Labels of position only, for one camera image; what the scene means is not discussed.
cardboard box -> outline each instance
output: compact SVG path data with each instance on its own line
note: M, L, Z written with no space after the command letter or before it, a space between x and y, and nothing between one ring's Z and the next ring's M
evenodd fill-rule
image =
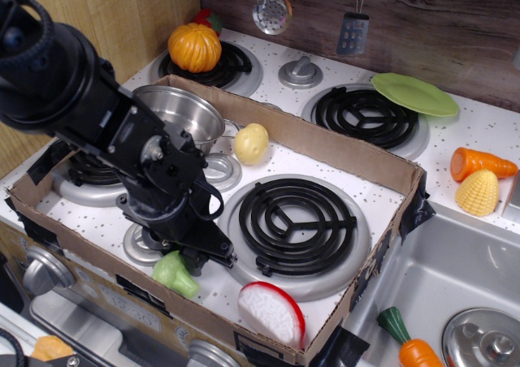
M337 169L383 185L399 192L404 197L385 233L380 236L380 239L379 236L376 236L379 242L342 296L340 303L305 349L297 350L285 347L264 336L256 335L191 300L186 300L121 259L87 241L83 236L60 222L35 210L37 203L51 189L51 174L48 174L38 184L35 184L27 174L16 183L10 191L16 211L30 222L54 234L59 248L68 253L68 257L80 258L84 263L88 263L88 267L96 268L106 274L108 279L123 278L125 282L137 286L141 291L152 296L154 300L160 301L164 310L171 316L171 319L161 316L162 325L171 326L165 333L175 332L175 326L182 323L188 328L188 331L191 330L194 333L194 338L200 335L207 341L223 348L240 365L251 365L242 352L246 355L248 353L264 355L276 361L277 364L273 365L309 365L331 337L335 328L349 315L371 276L377 275L388 244L399 231L403 215L409 218L410 214L414 213L416 203L421 201L420 187L425 178L423 169L415 163L396 157L367 142L342 136L248 98L208 88L176 76L163 78L158 84L170 85L195 93L215 106L225 119L231 119L242 125L260 123L268 130L271 141L278 142L294 152L303 153ZM121 284L107 282L106 286L111 287L113 292L129 298ZM138 299L135 299L135 302L141 304ZM143 306L147 309L150 308L146 304ZM146 331L148 328L144 326L142 330ZM149 330L149 335L176 351L185 353L185 349L175 345L175 342L164 333L154 333L153 330Z

hanging spatula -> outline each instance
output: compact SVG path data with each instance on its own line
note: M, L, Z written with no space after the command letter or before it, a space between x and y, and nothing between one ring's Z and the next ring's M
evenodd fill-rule
M362 54L365 51L370 17L362 14L364 1L356 0L356 12L345 13L336 47L337 54Z

metal sink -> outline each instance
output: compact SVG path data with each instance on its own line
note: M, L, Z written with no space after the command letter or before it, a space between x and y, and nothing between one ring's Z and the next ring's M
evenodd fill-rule
M399 365L399 344L376 321L391 306L411 338L426 340L443 361L444 328L461 311L491 308L520 319L520 235L431 205L436 216L403 244L394 239L381 275L344 324L370 344L358 366Z

green plate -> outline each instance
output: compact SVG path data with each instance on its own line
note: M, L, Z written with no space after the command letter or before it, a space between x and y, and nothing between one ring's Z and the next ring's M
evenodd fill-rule
M458 104L435 85L411 76L381 73L372 78L375 89L385 97L418 113L449 117L457 115Z

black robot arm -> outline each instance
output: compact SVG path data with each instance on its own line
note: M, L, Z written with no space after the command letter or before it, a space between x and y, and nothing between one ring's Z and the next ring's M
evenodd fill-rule
M193 274L208 258L232 265L232 244L211 221L222 206L209 212L211 196L222 198L192 137L123 89L87 38L35 0L0 0L0 120L113 167L128 191L118 206L151 248L179 248Z

